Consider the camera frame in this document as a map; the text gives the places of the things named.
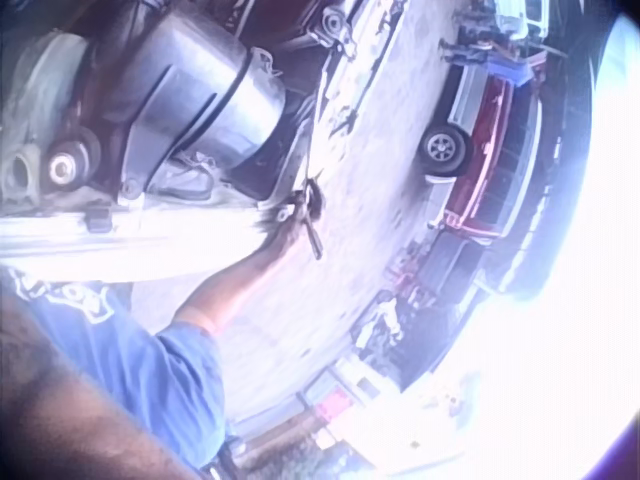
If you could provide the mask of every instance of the hand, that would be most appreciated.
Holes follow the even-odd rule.
[[[307,206],[302,202],[298,203],[291,216],[278,227],[272,239],[265,246],[265,250],[273,255],[274,260],[283,258],[298,242],[306,215]]]

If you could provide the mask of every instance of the wheel rim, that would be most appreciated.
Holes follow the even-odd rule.
[[[427,140],[427,153],[436,162],[448,162],[456,154],[456,143],[446,133],[436,133]]]

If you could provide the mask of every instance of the red pickup truck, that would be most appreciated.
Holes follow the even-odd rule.
[[[446,226],[473,238],[506,236],[540,140],[542,108],[535,87],[530,82],[514,88],[479,67],[462,72],[452,67],[438,111],[418,158],[425,174],[456,177],[444,207]]]

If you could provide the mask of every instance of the machinery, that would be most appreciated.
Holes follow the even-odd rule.
[[[0,264],[47,281],[257,249],[339,157],[407,0],[87,3],[108,13],[8,45],[3,65]]]

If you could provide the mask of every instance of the truck wheel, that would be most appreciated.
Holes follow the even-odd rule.
[[[455,176],[466,156],[462,133],[450,125],[430,128],[420,142],[420,160],[427,175]]]

